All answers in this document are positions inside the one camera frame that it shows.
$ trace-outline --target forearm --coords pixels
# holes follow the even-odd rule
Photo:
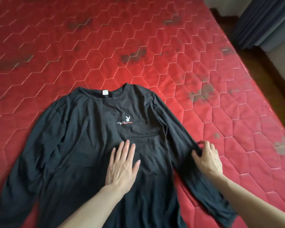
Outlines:
[[[284,212],[253,195],[224,175],[210,176],[209,179],[226,197],[249,228],[285,228]]]
[[[116,188],[106,185],[59,228],[101,228],[121,198],[122,195]]]

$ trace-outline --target shirt sleeve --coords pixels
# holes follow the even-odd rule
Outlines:
[[[236,212],[207,177],[199,171],[191,156],[193,149],[199,156],[202,150],[157,95],[154,95],[153,106],[158,119],[165,128],[173,167],[189,191],[205,206],[207,211],[224,227],[230,227],[236,217]]]
[[[37,120],[4,183],[0,197],[0,228],[21,227],[41,191],[51,154],[64,133],[61,115],[49,107]]]

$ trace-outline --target left hand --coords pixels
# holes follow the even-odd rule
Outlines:
[[[126,142],[122,141],[118,147],[116,156],[116,149],[113,148],[105,179],[105,184],[114,185],[122,196],[128,193],[133,186],[140,165],[140,160],[138,160],[132,168],[135,144],[131,146],[130,152],[129,146],[129,140]]]

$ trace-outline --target mattress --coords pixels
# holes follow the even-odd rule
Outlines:
[[[125,82],[156,92],[226,176],[285,211],[285,129],[203,0],[0,0],[0,189],[53,101]],[[218,227],[177,174],[175,186],[188,227]]]

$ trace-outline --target hand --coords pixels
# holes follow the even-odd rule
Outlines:
[[[129,145],[129,140],[126,142],[122,141],[118,147],[116,157],[116,149],[113,148],[105,179],[105,184],[114,185],[116,189],[120,191],[122,197],[128,193],[133,186],[140,165],[140,160],[138,160],[132,169],[135,144],[131,146],[128,155]]]
[[[202,156],[199,157],[195,150],[191,153],[199,170],[208,177],[223,175],[222,162],[214,145],[209,141],[200,141],[200,143],[204,144]]]

